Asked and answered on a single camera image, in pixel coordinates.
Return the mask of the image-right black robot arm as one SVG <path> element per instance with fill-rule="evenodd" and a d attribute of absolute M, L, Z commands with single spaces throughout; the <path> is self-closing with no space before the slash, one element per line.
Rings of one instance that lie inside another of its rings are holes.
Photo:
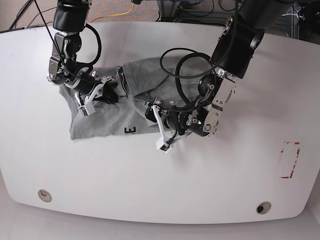
<path fill-rule="evenodd" d="M 157 123 L 159 128 L 158 150 L 168 152 L 175 142 L 192 133 L 201 137 L 216 133 L 224 105 L 234 91 L 234 79 L 244 77 L 265 30 L 294 3 L 293 0 L 235 1 L 234 13 L 228 19 L 212 56 L 190 50 L 180 59 L 170 76 L 174 77 L 185 106 L 178 107 L 159 98 L 146 103 L 146 118 Z M 183 76 L 180 74 L 183 63 L 191 58 L 202 58 L 210 64 L 210 69 L 195 75 L 200 81 L 198 96 L 192 101 L 183 92 Z"/>

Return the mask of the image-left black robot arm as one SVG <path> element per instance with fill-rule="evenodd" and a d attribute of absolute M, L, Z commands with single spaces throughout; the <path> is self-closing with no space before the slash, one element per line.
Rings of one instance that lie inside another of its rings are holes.
<path fill-rule="evenodd" d="M 86 23 L 92 2 L 90 0 L 59 0 L 53 18 L 52 54 L 49 60 L 48 80 L 71 89 L 80 108 L 92 102 L 115 104 L 119 98 L 109 85 L 107 77 L 98 77 L 94 65 L 102 53 L 102 41 L 97 30 Z M 82 46 L 80 33 L 93 32 L 97 40 L 97 54 L 91 62 L 77 61 Z"/>

